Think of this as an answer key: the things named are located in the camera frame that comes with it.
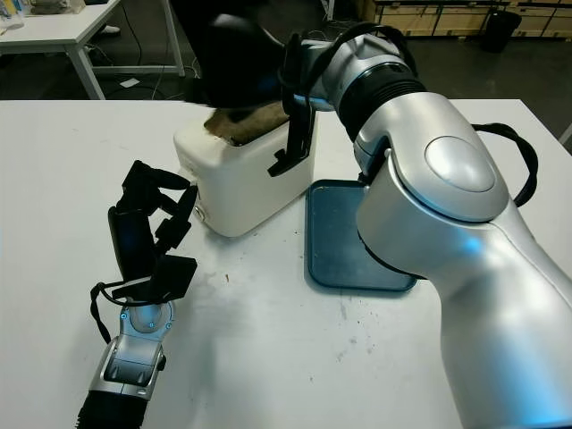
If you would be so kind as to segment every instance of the table leg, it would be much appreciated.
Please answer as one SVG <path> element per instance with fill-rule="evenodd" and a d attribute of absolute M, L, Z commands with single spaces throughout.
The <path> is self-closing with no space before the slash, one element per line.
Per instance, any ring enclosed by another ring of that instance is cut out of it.
<path fill-rule="evenodd" d="M 83 88 L 88 92 L 89 98 L 92 100 L 105 100 L 104 92 L 97 82 L 96 75 L 91 70 L 91 61 L 83 50 L 83 46 L 66 46 L 65 52 L 70 57 L 78 76 L 80 76 Z"/>
<path fill-rule="evenodd" d="M 169 0 L 162 0 L 164 9 L 164 20 L 167 24 L 167 32 L 169 36 L 169 43 L 171 44 L 172 55 L 175 59 L 175 64 L 177 64 L 177 70 L 179 71 L 179 76 L 185 77 L 185 66 L 182 63 L 181 50 L 179 49 L 179 40 L 177 39 L 177 32 L 175 31 L 175 23 L 172 20 L 172 11 Z"/>
<path fill-rule="evenodd" d="M 568 146 L 572 148 L 572 123 L 568 125 L 568 128 L 566 128 L 564 133 L 560 136 L 559 142 L 566 148 L 568 148 Z"/>

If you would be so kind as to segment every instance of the white table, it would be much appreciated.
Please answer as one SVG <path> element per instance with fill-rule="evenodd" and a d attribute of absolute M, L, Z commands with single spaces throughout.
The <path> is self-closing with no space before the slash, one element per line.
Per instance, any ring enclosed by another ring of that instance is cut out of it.
<path fill-rule="evenodd" d="M 536 147 L 539 186 L 522 213 L 572 275 L 572 157 L 520 101 L 455 105 Z M 134 159 L 177 171 L 173 132 L 207 113 L 178 102 L 0 102 L 3 428 L 73 427 L 104 349 L 88 291 L 119 278 L 107 208 Z M 315 178 L 354 179 L 337 118 L 319 121 Z M 526 177 L 515 145 L 484 140 L 514 195 Z M 304 274 L 304 218 L 300 198 L 235 240 L 195 220 L 176 253 L 195 257 L 198 272 L 144 427 L 460 428 L 433 286 L 398 296 L 318 287 Z M 100 310 L 116 334 L 119 308 Z"/>
<path fill-rule="evenodd" d="M 175 33 L 169 0 L 161 0 L 164 8 L 167 34 L 175 64 L 149 66 L 93 67 L 83 47 L 105 25 L 109 15 L 121 0 L 109 0 L 107 4 L 86 6 L 77 14 L 29 16 L 24 26 L 10 29 L 0 36 L 0 55 L 65 52 L 80 76 L 81 83 L 91 99 L 104 100 L 105 96 L 95 73 L 150 73 L 176 72 L 185 75 L 179 42 Z"/>

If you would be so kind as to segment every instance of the blue tray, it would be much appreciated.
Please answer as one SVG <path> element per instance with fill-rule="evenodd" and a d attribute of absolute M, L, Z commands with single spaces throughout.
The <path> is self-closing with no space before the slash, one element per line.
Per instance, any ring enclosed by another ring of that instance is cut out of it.
<path fill-rule="evenodd" d="M 307 192 L 307 267 L 319 284 L 332 288 L 404 291 L 410 275 L 376 262 L 358 236 L 356 211 L 366 190 L 357 181 L 316 181 Z"/>

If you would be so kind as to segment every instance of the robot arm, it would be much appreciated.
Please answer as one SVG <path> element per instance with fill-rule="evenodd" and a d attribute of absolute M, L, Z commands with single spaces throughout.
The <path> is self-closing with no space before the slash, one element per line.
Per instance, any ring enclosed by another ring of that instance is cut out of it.
<path fill-rule="evenodd" d="M 185 190 L 175 203 L 159 188 Z M 189 230 L 196 197 L 197 187 L 186 179 L 136 161 L 123 182 L 122 198 L 109 209 L 123 281 L 99 283 L 91 291 L 91 314 L 107 347 L 78 416 L 78 429 L 141 426 L 159 371 L 165 367 L 162 342 L 174 322 L 174 300 L 185 295 L 197 269 L 193 258 L 165 254 Z M 163 220 L 155 242 L 147 217 L 159 207 L 172 218 Z M 106 291 L 118 286 L 111 295 Z M 113 339 L 99 317 L 99 293 L 122 307 L 120 333 Z"/>
<path fill-rule="evenodd" d="M 572 425 L 572 281 L 526 228 L 473 126 L 369 35 L 342 44 L 308 96 L 335 108 L 371 183 L 357 211 L 370 253 L 439 293 L 463 425 Z"/>

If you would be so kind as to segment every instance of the black trash bin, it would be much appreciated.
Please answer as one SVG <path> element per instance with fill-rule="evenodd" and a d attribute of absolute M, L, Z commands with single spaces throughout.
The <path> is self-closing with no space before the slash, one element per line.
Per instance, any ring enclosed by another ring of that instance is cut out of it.
<path fill-rule="evenodd" d="M 512 32 L 520 25 L 522 18 L 512 12 L 496 11 L 491 14 L 481 48 L 488 52 L 502 52 Z"/>

